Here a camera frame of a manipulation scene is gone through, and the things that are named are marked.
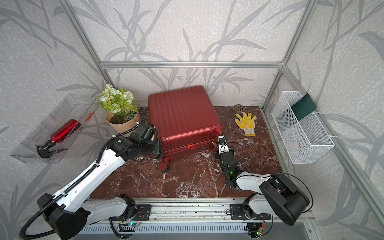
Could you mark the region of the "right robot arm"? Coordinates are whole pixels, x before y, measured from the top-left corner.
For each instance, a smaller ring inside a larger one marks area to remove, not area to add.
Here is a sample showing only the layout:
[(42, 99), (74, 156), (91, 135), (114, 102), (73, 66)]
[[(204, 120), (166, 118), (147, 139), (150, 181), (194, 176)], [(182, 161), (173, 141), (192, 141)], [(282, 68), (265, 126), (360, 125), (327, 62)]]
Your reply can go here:
[(225, 183), (239, 191), (252, 191), (242, 203), (242, 214), (255, 219), (262, 214), (276, 215), (283, 223), (292, 226), (310, 205), (308, 196), (284, 174), (258, 175), (238, 168), (234, 151), (218, 150), (215, 158), (220, 161)]

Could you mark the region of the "red hard-shell suitcase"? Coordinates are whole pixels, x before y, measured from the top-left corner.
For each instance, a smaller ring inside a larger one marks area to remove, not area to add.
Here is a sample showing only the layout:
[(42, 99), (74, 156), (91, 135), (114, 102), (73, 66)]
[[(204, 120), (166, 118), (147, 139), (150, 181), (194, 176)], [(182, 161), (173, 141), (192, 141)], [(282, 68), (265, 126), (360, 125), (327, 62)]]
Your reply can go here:
[(203, 86), (192, 86), (148, 96), (150, 123), (158, 130), (164, 155), (159, 169), (170, 161), (214, 149), (223, 125)]

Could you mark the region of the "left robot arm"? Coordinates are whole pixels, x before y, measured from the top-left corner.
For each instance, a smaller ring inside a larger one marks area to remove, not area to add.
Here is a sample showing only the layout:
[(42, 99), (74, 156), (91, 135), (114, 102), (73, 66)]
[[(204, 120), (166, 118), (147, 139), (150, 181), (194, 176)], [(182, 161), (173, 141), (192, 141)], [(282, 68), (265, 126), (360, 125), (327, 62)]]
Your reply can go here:
[(113, 136), (102, 147), (97, 159), (67, 186), (38, 199), (39, 211), (21, 228), (22, 240), (57, 234), (62, 240), (76, 236), (84, 227), (109, 218), (133, 218), (138, 210), (127, 195), (112, 200), (87, 203), (89, 195), (116, 169), (139, 155), (161, 159), (163, 145), (152, 124), (140, 122), (129, 136)]

